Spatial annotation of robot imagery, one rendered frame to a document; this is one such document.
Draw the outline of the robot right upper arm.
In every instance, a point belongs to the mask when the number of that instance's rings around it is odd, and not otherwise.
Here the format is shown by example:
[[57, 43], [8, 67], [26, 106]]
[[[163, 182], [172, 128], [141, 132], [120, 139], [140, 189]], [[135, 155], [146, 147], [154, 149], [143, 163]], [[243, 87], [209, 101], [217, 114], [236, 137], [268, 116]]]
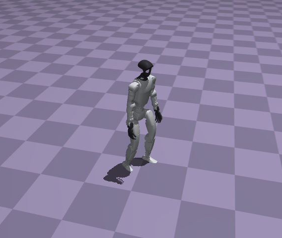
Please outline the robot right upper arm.
[[137, 82], [133, 82], [129, 85], [128, 87], [128, 101], [127, 101], [127, 105], [128, 104], [132, 104], [133, 109], [135, 108], [135, 103], [133, 102], [134, 98], [135, 98], [135, 94], [138, 91], [139, 88], [139, 84]]

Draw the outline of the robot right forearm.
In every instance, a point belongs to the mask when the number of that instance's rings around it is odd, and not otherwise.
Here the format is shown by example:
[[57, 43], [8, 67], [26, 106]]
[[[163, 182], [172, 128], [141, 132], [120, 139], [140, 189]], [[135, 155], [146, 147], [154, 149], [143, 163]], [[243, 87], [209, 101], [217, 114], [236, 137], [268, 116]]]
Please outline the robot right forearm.
[[133, 113], [134, 113], [134, 110], [132, 110], [133, 109], [133, 106], [132, 106], [132, 104], [128, 104], [127, 105], [127, 125], [128, 126], [130, 126], [130, 123], [132, 122], [132, 123], [134, 123], [133, 122]]

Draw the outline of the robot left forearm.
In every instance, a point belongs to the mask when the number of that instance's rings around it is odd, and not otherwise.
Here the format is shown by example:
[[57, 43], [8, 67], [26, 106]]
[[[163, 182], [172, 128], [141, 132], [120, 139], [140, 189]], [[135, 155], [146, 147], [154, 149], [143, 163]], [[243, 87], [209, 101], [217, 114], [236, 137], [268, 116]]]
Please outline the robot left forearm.
[[150, 97], [150, 99], [151, 99], [151, 102], [152, 102], [152, 106], [153, 106], [153, 109], [154, 110], [157, 110], [157, 106], [158, 106], [158, 102], [157, 102], [157, 96], [155, 95], [155, 96], [153, 96], [153, 97]]

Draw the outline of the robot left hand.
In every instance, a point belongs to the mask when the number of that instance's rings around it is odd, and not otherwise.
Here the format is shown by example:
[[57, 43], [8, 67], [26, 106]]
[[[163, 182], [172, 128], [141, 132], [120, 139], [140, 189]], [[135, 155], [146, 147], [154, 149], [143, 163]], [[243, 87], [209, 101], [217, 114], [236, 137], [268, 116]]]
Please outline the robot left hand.
[[159, 106], [157, 106], [156, 108], [157, 110], [154, 110], [155, 111], [155, 120], [157, 120], [156, 122], [160, 123], [162, 120], [162, 115], [159, 112]]

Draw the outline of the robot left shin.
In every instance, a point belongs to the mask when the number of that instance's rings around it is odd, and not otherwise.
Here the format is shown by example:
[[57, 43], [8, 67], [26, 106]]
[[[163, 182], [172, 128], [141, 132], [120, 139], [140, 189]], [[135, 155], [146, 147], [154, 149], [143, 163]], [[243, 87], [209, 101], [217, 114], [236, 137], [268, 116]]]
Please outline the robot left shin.
[[154, 145], [154, 141], [155, 141], [155, 139], [151, 142], [145, 141], [145, 143], [144, 143], [144, 145], [145, 145], [145, 158], [148, 158], [150, 156], [150, 153], [151, 153], [153, 145]]

